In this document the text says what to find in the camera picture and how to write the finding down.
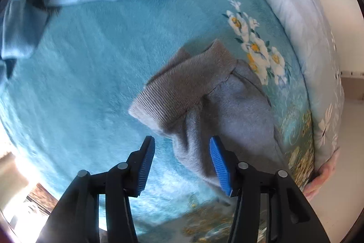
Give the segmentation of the grey fleece sweatpants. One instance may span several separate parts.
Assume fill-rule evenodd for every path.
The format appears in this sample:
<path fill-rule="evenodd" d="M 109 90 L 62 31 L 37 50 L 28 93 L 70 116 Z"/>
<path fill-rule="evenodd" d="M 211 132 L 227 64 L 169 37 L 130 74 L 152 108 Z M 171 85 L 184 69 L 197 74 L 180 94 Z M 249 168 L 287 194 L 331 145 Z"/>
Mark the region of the grey fleece sweatpants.
<path fill-rule="evenodd" d="M 134 99 L 129 113 L 172 140 L 178 161 L 217 186 L 211 137 L 256 169 L 285 169 L 270 102 L 258 76 L 215 40 L 196 56 L 179 50 Z"/>

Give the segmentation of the pink clothing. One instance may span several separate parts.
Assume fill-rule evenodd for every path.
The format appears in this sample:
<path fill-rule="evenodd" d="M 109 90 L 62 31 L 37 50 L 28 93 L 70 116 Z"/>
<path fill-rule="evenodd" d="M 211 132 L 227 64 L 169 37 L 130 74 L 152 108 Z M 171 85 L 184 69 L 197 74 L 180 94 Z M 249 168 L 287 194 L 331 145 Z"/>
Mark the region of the pink clothing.
<path fill-rule="evenodd" d="M 303 189 L 303 194 L 308 201 L 311 201 L 320 191 L 324 183 L 334 174 L 336 169 L 337 160 L 340 155 L 340 149 L 337 149 L 331 158 L 322 164 L 312 179 Z"/>

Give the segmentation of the teal floral bed blanket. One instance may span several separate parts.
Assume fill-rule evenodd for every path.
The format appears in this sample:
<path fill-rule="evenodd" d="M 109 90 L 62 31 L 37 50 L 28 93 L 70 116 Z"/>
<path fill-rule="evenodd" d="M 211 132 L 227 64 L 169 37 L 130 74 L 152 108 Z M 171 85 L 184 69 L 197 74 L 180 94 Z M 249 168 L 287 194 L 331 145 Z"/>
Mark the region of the teal floral bed blanket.
<path fill-rule="evenodd" d="M 312 118 L 299 61 L 266 0 L 118 0 L 61 8 L 1 96 L 1 120 L 41 184 L 59 198 L 76 173 L 108 170 L 152 131 L 133 99 L 184 48 L 219 39 L 258 74 L 281 151 L 299 186 L 314 168 Z"/>

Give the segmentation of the grey-blue daisy duvet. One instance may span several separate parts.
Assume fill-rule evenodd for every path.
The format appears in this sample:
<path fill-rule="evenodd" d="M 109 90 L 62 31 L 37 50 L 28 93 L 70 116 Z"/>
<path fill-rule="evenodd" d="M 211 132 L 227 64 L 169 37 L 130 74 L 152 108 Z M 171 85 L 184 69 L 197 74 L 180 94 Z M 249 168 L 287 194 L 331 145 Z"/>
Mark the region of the grey-blue daisy duvet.
<path fill-rule="evenodd" d="M 305 79 L 312 111 L 315 168 L 338 149 L 344 90 L 337 48 L 320 0 L 266 0 L 281 22 Z"/>

